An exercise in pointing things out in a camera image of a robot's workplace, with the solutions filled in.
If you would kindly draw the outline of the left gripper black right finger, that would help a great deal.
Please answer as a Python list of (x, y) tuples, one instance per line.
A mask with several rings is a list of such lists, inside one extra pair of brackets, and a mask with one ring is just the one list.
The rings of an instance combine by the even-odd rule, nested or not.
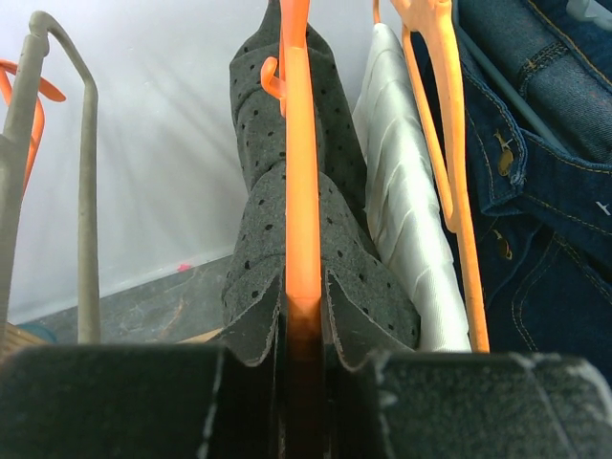
[(611, 390), (559, 354), (416, 352), (328, 276), (338, 458), (607, 458)]

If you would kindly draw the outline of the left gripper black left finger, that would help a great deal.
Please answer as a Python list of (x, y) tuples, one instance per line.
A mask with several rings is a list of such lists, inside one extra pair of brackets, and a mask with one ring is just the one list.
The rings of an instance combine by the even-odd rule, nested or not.
[(282, 279), (199, 344), (45, 345), (1, 368), (5, 458), (272, 458)]

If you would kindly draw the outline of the dark grey dotted garment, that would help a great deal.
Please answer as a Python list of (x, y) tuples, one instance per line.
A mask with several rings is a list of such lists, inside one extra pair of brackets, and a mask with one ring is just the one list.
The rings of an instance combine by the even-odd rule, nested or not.
[(328, 305), (350, 338), (416, 349), (421, 318), (367, 231), (366, 166), (333, 52), (303, 2), (272, 1), (229, 66), (248, 190), (222, 291), (233, 323), (265, 294), (289, 307), (291, 343), (313, 343)]

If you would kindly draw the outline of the orange hanger of grey garment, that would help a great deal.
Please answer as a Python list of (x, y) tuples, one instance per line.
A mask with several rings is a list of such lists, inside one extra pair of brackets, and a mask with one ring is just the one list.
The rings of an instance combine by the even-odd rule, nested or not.
[(324, 454), (317, 139), (306, 31), (310, 4), (280, 4), (277, 57), (260, 76), (286, 121), (285, 455)]

